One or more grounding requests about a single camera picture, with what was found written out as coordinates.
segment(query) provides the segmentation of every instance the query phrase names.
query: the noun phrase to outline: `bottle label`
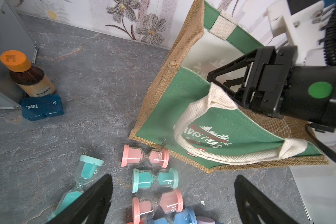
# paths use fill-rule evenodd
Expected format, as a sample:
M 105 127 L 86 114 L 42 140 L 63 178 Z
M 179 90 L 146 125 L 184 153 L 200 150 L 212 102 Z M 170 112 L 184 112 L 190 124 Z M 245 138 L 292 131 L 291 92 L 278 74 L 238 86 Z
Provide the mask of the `bottle label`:
M 42 90 L 40 90 L 38 93 L 36 93 L 36 96 L 45 96 L 45 95 L 49 95 L 52 93 L 52 88 L 50 86 L 46 86 L 45 88 L 43 88 Z
M 32 86 L 19 85 L 29 96 L 45 96 L 55 92 L 55 87 L 44 75 L 44 78 L 37 84 Z

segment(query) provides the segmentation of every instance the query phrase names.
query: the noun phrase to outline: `bottle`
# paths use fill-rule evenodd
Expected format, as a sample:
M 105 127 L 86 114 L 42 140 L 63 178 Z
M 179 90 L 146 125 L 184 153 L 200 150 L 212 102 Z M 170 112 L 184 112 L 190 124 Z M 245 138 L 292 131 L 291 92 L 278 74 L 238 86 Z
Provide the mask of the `bottle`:
M 141 189 L 151 188 L 153 184 L 176 189 L 178 181 L 178 171 L 175 168 L 161 169 L 156 175 L 149 169 L 133 169 L 132 193 L 134 194 Z
M 55 87 L 44 71 L 20 51 L 5 51 L 1 62 L 10 70 L 10 78 L 29 96 L 45 96 L 55 93 Z
M 147 220 L 147 224 L 206 224 L 206 223 L 199 223 L 197 219 L 198 218 L 195 217 L 195 213 L 192 207 L 187 206 L 181 212 L 175 213 L 173 221 L 163 217 L 156 220 L 149 219 Z
M 142 163 L 144 159 L 147 159 L 152 166 L 167 168 L 169 161 L 168 149 L 152 149 L 148 155 L 145 155 L 141 148 L 124 145 L 121 167 L 125 167 L 126 165 L 138 165 Z
M 197 224 L 216 224 L 213 219 L 204 217 L 204 216 L 197 216 Z
M 157 208 L 161 207 L 165 214 L 181 212 L 183 210 L 183 197 L 178 189 L 163 193 L 161 198 L 134 197 L 132 199 L 132 218 L 134 224 L 152 219 Z

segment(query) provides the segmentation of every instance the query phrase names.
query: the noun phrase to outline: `black cable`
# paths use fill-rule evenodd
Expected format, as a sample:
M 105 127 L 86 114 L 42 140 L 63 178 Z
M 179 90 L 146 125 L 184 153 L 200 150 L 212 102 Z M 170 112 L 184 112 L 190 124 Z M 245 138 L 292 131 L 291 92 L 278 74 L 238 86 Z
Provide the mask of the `black cable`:
M 334 161 L 336 163 L 336 152 L 333 151 L 332 149 L 330 149 L 329 147 L 327 147 L 325 144 L 323 144 L 322 142 L 320 142 L 310 131 L 310 124 L 306 124 L 305 126 L 305 130 L 306 132 L 309 134 L 310 137 L 312 137 L 312 139 L 316 142 L 316 144 L 318 145 L 319 149 L 325 153 L 325 155 L 327 155 L 327 157 L 329 157 L 332 161 Z
M 336 5 L 327 23 L 325 39 L 323 54 L 326 65 L 336 66 Z

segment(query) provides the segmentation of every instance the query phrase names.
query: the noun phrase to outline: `jute tote bag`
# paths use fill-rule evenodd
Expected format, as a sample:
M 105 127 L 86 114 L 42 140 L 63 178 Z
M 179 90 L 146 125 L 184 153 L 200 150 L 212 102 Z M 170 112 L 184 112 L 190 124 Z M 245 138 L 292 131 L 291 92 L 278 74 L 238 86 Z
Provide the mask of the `jute tote bag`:
M 224 12 L 195 0 L 148 89 L 129 136 L 207 173 L 328 164 L 305 132 L 307 122 L 238 107 L 206 74 L 262 45 Z M 242 77 L 225 74 L 222 81 Z

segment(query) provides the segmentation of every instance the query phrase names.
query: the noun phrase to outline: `burlap fabric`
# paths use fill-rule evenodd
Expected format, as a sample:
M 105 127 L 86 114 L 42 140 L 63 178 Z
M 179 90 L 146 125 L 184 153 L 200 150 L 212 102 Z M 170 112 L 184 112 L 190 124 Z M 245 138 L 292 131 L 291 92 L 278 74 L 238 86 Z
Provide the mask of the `burlap fabric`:
M 161 149 L 162 146 L 157 145 L 151 141 L 147 141 L 143 138 L 137 137 L 136 133 L 143 126 L 143 124 L 148 119 L 149 115 L 152 113 L 154 108 L 157 106 L 164 92 L 172 82 L 175 74 L 177 74 L 179 68 L 191 47 L 203 36 L 204 34 L 204 0 L 194 0 L 192 7 L 190 8 L 186 20 L 183 24 L 179 35 L 171 48 L 166 61 L 164 62 L 161 70 L 159 71 L 154 82 L 148 88 L 148 92 L 143 100 L 143 105 L 140 110 L 135 127 L 130 133 L 129 138 L 140 141 L 153 148 Z M 239 108 L 244 112 L 249 118 L 254 120 L 262 128 L 268 130 L 269 132 L 282 137 L 282 138 L 302 138 L 312 143 L 313 140 L 308 136 L 305 131 L 305 121 L 299 119 L 285 117 L 284 119 L 275 119 L 261 116 L 259 114 L 254 114 L 249 110 Z M 297 166 L 297 165 L 318 165 L 318 164 L 328 164 L 329 161 L 324 155 L 317 156 L 299 156 L 291 157 L 287 159 L 258 162 L 255 164 L 248 165 L 223 165 L 213 168 L 206 168 L 201 164 L 180 155 L 172 150 L 169 154 L 179 160 L 182 160 L 194 167 L 197 167 L 206 173 L 213 173 L 214 171 L 224 171 L 224 170 L 239 170 L 239 169 L 251 169 L 251 168 L 267 168 L 267 167 L 282 167 L 282 166 Z

